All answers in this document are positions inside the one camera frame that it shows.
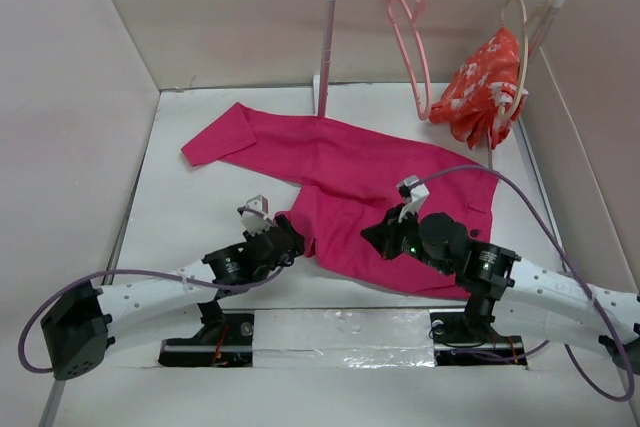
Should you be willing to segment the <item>pink trousers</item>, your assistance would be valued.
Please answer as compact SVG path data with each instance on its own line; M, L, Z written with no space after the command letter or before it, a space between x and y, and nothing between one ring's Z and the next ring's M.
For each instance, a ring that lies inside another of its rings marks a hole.
M398 184L415 175L428 181L422 215L444 212L489 240L498 180L475 162L431 144L240 103L181 151L193 167L223 161L299 185L284 214L321 267L412 296L467 299L452 278L407 255L382 259L361 232L400 203Z

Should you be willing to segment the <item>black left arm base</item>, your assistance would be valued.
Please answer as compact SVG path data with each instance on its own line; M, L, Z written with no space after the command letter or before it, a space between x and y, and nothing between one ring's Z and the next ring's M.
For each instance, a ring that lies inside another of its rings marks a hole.
M189 338L164 340L158 363L168 368L252 367L255 312L225 311L218 301L198 307L201 328Z

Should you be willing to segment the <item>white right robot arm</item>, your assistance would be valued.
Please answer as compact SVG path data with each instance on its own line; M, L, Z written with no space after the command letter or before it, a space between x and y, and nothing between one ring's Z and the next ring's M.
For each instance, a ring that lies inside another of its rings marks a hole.
M469 295L462 328L475 341L531 336L608 356L639 371L639 297L540 267L482 242L445 213L402 216L401 206L362 230L385 260L402 254L453 278Z

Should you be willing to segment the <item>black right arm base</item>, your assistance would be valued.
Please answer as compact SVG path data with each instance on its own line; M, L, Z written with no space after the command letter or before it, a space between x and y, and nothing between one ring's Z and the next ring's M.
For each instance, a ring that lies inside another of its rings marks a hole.
M528 366L523 331L513 322L471 327L464 305L429 307L428 312L438 367Z

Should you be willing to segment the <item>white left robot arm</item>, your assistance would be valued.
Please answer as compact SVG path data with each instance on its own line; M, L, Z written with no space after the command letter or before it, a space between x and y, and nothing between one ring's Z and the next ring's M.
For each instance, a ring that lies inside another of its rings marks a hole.
M173 272L135 271L137 281L96 287L79 280L65 288L40 321L55 379L66 381L96 368L126 335L150 319L196 305L188 331L201 343L222 334L219 300L267 283L272 272L304 253L304 238L278 215L258 233Z

